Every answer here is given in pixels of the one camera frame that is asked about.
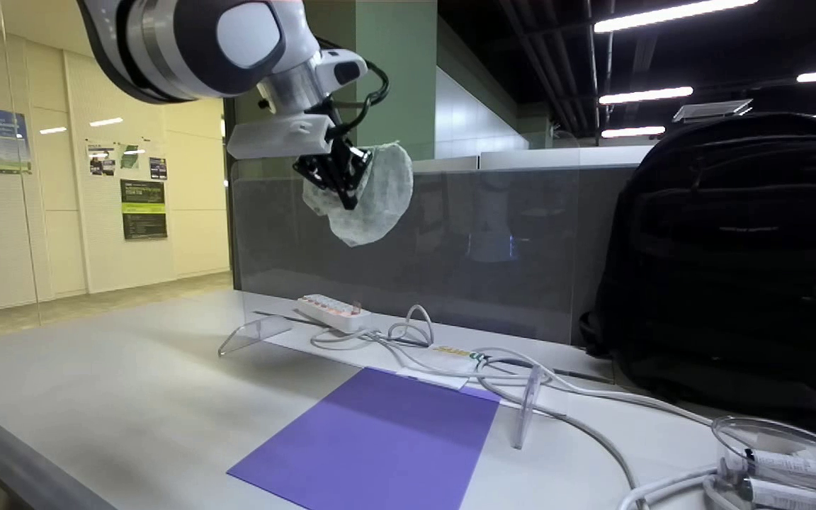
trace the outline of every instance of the black backpack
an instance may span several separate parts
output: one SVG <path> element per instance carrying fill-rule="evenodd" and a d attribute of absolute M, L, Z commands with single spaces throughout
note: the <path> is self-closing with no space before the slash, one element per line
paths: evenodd
<path fill-rule="evenodd" d="M 617 197 L 583 332 L 658 396 L 816 430 L 816 119 L 664 138 Z"/>

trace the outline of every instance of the white wall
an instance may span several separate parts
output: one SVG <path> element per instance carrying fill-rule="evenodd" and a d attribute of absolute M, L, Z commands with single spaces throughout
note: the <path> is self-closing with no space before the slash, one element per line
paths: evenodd
<path fill-rule="evenodd" d="M 143 104 L 90 56 L 0 32 L 0 107 L 25 114 L 34 159 L 31 176 L 0 176 L 0 309 L 226 272 L 221 101 Z M 90 128 L 107 115 L 124 121 Z M 119 179 L 151 179 L 147 159 L 93 179 L 89 138 L 140 142 L 170 161 L 167 241 L 123 236 Z"/>
<path fill-rule="evenodd" d="M 437 68 L 437 159 L 527 151 L 505 119 Z"/>

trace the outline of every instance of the metal stand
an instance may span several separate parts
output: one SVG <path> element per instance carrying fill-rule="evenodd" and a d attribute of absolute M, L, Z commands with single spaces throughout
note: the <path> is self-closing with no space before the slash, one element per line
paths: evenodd
<path fill-rule="evenodd" d="M 542 369 L 532 369 L 530 376 L 527 376 L 524 400 L 521 400 L 521 410 L 518 410 L 515 451 L 524 447 L 524 440 L 527 440 L 527 430 L 530 430 L 530 420 L 532 420 L 532 410 L 535 410 L 535 403 L 539 403 L 539 393 L 542 393 L 542 383 L 545 383 Z"/>
<path fill-rule="evenodd" d="M 255 316 L 242 322 L 236 332 L 229 332 L 229 336 L 219 346 L 219 356 L 248 349 L 253 342 L 265 342 L 266 336 L 284 333 L 289 332 L 293 322 L 284 316 Z"/>

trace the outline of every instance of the floor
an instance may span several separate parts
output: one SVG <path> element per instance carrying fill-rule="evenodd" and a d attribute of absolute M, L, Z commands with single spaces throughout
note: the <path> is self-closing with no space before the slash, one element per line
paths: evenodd
<path fill-rule="evenodd" d="M 205 291 L 229 289 L 229 287 L 232 287 L 229 275 L 207 275 L 207 278 L 173 280 L 173 284 L 161 284 L 161 287 L 140 287 L 140 289 L 83 295 L 83 298 L 52 299 L 52 302 L 38 302 L 38 306 L 4 309 L 0 311 L 0 333 L 38 328 L 38 326 L 49 326 L 49 322 L 79 321 L 79 316 L 131 309 L 131 306 L 143 306 L 143 302 L 161 302 L 161 299 L 205 295 Z"/>

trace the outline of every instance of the power strip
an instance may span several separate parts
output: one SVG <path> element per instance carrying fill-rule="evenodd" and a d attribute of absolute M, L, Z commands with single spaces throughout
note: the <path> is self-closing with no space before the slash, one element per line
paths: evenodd
<path fill-rule="evenodd" d="M 294 299 L 294 309 L 317 322 L 326 322 L 335 332 L 355 333 L 367 326 L 371 311 L 326 298 L 326 295 L 303 295 Z"/>

